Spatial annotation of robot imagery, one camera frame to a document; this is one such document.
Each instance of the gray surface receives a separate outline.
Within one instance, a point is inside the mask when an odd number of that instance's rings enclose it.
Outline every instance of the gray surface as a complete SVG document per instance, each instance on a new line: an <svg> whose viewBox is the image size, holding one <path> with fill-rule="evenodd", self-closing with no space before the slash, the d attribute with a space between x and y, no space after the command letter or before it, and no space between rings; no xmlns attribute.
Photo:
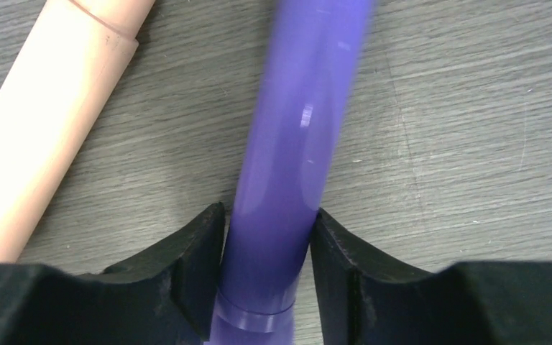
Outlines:
<svg viewBox="0 0 552 345"><path fill-rule="evenodd" d="M0 1L0 85L41 3ZM231 205L271 8L159 1L23 262L97 271ZM427 270L552 259L552 0L383 3L323 206ZM321 338L310 268L297 344Z"/></svg>

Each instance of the purple plastic pipe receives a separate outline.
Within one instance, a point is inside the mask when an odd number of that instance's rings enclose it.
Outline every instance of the purple plastic pipe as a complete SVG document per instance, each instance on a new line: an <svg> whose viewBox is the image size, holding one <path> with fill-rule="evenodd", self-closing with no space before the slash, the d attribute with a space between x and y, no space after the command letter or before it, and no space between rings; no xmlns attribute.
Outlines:
<svg viewBox="0 0 552 345"><path fill-rule="evenodd" d="M221 266L216 314L232 326L292 321L373 3L280 0Z"/></svg>

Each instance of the wood grain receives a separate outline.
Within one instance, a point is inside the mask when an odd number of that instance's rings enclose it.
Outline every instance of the wood grain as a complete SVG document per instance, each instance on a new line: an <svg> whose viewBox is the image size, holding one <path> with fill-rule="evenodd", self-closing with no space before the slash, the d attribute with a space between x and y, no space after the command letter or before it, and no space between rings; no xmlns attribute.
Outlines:
<svg viewBox="0 0 552 345"><path fill-rule="evenodd" d="M41 6L0 1L0 85ZM158 0L23 262L96 272L231 205L272 8ZM323 206L427 270L552 259L552 0L383 1ZM309 264L297 318L320 344Z"/></svg>

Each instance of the beige plastic pipe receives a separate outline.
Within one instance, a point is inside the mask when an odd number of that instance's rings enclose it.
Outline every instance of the beige plastic pipe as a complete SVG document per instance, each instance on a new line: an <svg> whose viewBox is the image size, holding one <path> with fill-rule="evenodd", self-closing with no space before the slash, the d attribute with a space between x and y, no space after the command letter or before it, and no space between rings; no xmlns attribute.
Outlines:
<svg viewBox="0 0 552 345"><path fill-rule="evenodd" d="M155 0L47 0L0 90L0 262L15 262Z"/></svg>

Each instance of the scratch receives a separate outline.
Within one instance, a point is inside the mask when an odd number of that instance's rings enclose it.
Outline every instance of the scratch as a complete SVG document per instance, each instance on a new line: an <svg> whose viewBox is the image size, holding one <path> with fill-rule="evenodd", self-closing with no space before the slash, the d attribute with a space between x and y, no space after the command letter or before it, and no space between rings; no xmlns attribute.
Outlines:
<svg viewBox="0 0 552 345"><path fill-rule="evenodd" d="M418 205L420 206L420 213L422 214L422 227L426 230L426 212L424 211L424 204L422 202L422 195L420 194L420 187L418 186L418 175L415 173L415 167L413 164L413 153L411 151L411 146L409 143L409 134L408 134L408 128L405 124L405 115L403 114L403 108L401 107L401 103L399 102L399 92L397 91L397 86L395 85L394 79L392 77L392 67L390 67L390 59L388 58L388 52L384 54L384 58L386 60L386 66L388 71L388 78L389 83L392 84L392 89L395 92L395 105L398 108L398 114L397 117L401 120L401 123L403 125L403 134L405 135L405 147L408 150L409 153L409 164L411 166L412 170L412 176L413 176L413 185L415 187L415 198L418 200Z"/></svg>
<svg viewBox="0 0 552 345"><path fill-rule="evenodd" d="M185 201L187 201L187 205L186 205L186 206L191 205L191 200L189 200L189 193L185 193Z"/></svg>
<svg viewBox="0 0 552 345"><path fill-rule="evenodd" d="M522 148L522 159L520 160L520 168L517 171L521 171L523 167L523 159L525 157L525 143L528 138L526 137L526 129L528 128L528 102L524 102L524 147Z"/></svg>
<svg viewBox="0 0 552 345"><path fill-rule="evenodd" d="M200 67L202 67L204 70L209 70L208 68L206 68L206 66L205 66L201 61L199 61L199 63L200 63ZM215 83L215 85L217 85L217 87L219 87L219 88L221 89L221 91L223 91L223 93L225 94L225 96L229 96L229 94L227 93L227 91L225 91L225 90L219 85L219 83L217 82L217 80L216 80L215 78L213 78L212 76L209 76L208 78L209 78L210 80L212 80L212 81Z"/></svg>

